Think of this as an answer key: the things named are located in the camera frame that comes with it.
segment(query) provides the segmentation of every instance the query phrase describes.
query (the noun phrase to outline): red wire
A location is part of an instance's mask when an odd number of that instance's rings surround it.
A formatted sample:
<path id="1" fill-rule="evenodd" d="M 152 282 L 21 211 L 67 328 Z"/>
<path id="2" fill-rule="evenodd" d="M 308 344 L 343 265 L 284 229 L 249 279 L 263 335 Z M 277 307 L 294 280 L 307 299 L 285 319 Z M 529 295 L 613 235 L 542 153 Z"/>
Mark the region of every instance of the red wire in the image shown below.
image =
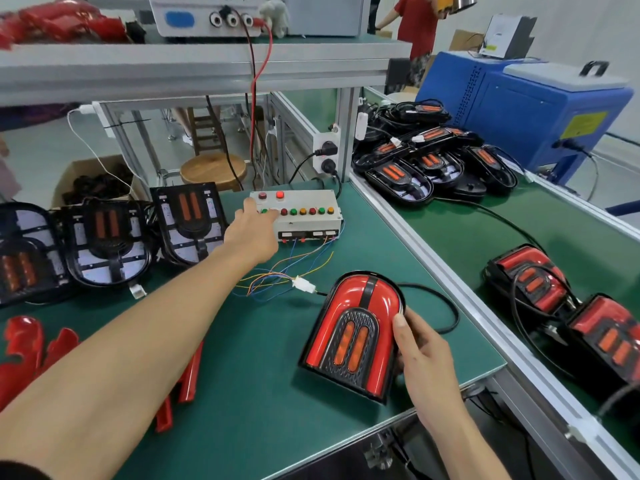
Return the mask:
<path id="1" fill-rule="evenodd" d="M 260 71 L 258 71 L 258 73 L 255 75 L 255 78 L 253 79 L 252 83 L 251 83 L 251 96 L 252 96 L 252 100 L 251 100 L 251 139 L 249 142 L 249 154 L 253 157 L 253 138 L 255 136 L 255 99 L 256 99 L 256 93 L 255 93 L 255 87 L 256 87 L 256 83 L 258 82 L 258 78 L 261 76 L 262 71 L 264 71 L 264 68 L 267 67 L 267 62 L 269 62 L 269 58 L 271 56 L 271 49 L 273 49 L 273 33 L 271 32 L 271 29 L 269 28 L 269 26 L 265 23 L 264 28 L 267 29 L 268 33 L 269 33 L 269 49 L 267 51 L 267 57 L 265 58 L 264 62 L 262 63 L 262 66 L 260 67 Z"/>

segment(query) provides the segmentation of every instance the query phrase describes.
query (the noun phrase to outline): warning label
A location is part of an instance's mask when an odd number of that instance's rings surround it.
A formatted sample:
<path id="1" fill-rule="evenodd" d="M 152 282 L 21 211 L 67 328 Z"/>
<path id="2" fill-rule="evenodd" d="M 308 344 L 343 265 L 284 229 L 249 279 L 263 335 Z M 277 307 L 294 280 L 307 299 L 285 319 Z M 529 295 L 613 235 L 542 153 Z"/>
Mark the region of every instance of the warning label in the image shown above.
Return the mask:
<path id="1" fill-rule="evenodd" d="M 577 138 L 579 136 L 593 134 L 598 130 L 608 115 L 608 111 L 603 111 L 574 116 L 560 139 Z"/>

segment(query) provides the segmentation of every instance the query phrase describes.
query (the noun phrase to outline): metal shelf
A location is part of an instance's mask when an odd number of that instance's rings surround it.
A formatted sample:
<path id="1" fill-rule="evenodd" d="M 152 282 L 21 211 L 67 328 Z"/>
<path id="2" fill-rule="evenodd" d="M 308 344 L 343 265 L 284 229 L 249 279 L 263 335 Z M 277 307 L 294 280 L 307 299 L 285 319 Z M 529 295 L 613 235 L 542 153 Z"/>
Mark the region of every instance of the metal shelf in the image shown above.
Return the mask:
<path id="1" fill-rule="evenodd" d="M 266 57 L 254 44 L 256 63 Z M 391 58 L 411 45 L 359 38 L 276 41 L 261 91 L 382 86 Z M 2 105 L 244 93 L 252 76 L 244 43 L 20 45 L 0 51 Z"/>

